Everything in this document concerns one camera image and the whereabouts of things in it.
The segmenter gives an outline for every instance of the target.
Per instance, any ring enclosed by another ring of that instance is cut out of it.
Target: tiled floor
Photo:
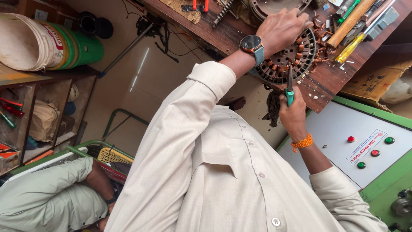
[[[137,37],[138,16],[131,14],[126,19],[126,10],[121,0],[70,0],[67,3],[79,12],[92,12],[98,17],[109,19],[113,24],[115,29],[113,37],[101,40],[105,48],[103,60],[91,65],[99,71],[104,70]],[[179,36],[190,49],[196,47],[195,42],[189,42],[182,35]],[[212,60],[203,51],[195,50],[194,53],[200,60],[192,53],[185,56],[170,54],[179,60],[179,63],[176,63],[163,54],[156,47],[155,42],[161,44],[158,37],[143,38],[106,76],[97,81],[84,118],[88,126],[82,142],[101,138],[111,112],[117,108],[123,108],[150,121],[169,93],[186,80],[195,63]],[[171,51],[176,54],[187,53],[189,48],[184,43],[177,38],[177,35],[171,34],[169,41]],[[278,126],[268,132],[269,122],[257,119],[266,113],[268,93],[257,80],[250,76],[243,76],[220,103],[225,104],[245,96],[247,103],[239,114],[258,129],[271,145],[276,145],[283,139],[284,130]],[[112,128],[125,118],[124,114],[118,113]],[[145,130],[146,125],[130,118],[106,141],[134,155]]]

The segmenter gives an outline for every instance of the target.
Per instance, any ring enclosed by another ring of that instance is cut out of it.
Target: hand
[[[299,17],[298,14],[298,8],[289,12],[283,8],[277,14],[268,15],[260,25],[256,35],[262,37],[265,59],[293,44],[304,29],[313,26],[313,22],[308,21],[308,14],[303,13]]]
[[[105,218],[102,218],[97,221],[97,226],[101,232],[104,231],[107,225],[107,221],[109,220],[109,216],[106,216]]]
[[[116,202],[109,204],[109,213],[112,213],[113,207],[115,206]]]
[[[281,104],[279,117],[281,118],[281,123],[283,127],[288,131],[292,141],[294,143],[298,143],[308,136],[305,125],[306,103],[303,100],[299,87],[294,86],[293,92],[293,102],[289,107],[286,96],[283,94],[279,96]]]

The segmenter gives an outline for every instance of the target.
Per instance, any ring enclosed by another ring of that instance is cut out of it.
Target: green machine
[[[412,120],[336,96],[307,114],[316,145],[359,190],[390,231],[412,232]],[[277,152],[309,184],[289,137]]]

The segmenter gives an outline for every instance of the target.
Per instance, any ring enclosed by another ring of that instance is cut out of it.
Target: blue watch strap
[[[259,64],[261,64],[265,60],[265,53],[263,52],[263,46],[261,46],[255,51],[255,60],[256,60],[255,67],[257,67]]]

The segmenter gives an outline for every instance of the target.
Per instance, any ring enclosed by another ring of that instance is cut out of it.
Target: man
[[[299,88],[293,89],[290,107],[282,97],[280,117],[301,145],[314,191],[238,114],[216,106],[236,79],[313,25],[307,14],[298,13],[283,9],[269,15],[256,33],[261,43],[256,37],[257,46],[249,41],[255,55],[238,50],[219,63],[195,65],[163,101],[106,232],[387,231],[355,187],[310,143]],[[262,43],[263,56],[262,50],[258,54]]]
[[[0,187],[0,232],[103,231],[116,199],[99,164],[79,158]]]

